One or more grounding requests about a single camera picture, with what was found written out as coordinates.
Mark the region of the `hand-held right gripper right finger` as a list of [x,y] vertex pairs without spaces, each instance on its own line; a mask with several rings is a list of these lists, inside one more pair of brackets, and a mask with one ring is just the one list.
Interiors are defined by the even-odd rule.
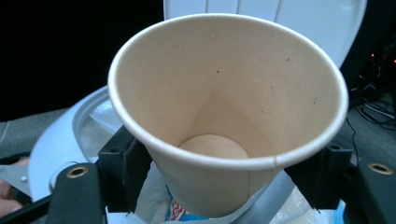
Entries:
[[311,158],[285,168],[291,181],[314,209],[335,209],[341,198],[340,179],[353,151],[329,145]]

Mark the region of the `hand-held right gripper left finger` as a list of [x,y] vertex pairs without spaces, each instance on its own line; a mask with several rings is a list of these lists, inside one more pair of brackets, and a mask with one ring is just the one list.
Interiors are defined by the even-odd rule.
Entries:
[[152,158],[124,126],[99,151],[101,191],[110,213],[134,213]]

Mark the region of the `blue white snack wrapper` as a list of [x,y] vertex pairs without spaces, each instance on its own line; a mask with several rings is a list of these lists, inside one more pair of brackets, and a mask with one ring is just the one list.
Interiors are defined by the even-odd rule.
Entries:
[[166,221],[191,221],[191,220],[207,220],[207,217],[200,217],[190,213],[184,209],[174,198],[169,188],[166,188],[169,196],[169,204],[166,212]]

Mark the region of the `beige paper cup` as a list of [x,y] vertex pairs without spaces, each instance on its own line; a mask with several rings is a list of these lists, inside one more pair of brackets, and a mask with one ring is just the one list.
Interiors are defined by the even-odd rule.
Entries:
[[347,86],[316,44],[236,14],[162,21],[115,56],[108,91],[177,202],[203,217],[239,209],[338,133]]

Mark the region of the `clear plastic bin liner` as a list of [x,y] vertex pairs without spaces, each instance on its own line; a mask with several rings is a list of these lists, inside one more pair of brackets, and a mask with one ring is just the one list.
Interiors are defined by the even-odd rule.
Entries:
[[[89,105],[83,112],[78,140],[89,161],[98,160],[98,152],[120,128],[109,100]],[[109,224],[345,224],[343,203],[336,210],[311,209],[302,193],[281,172],[264,189],[255,194],[236,212],[218,218],[191,221],[166,221],[169,204],[163,178],[154,163],[143,185],[135,213],[107,213]]]

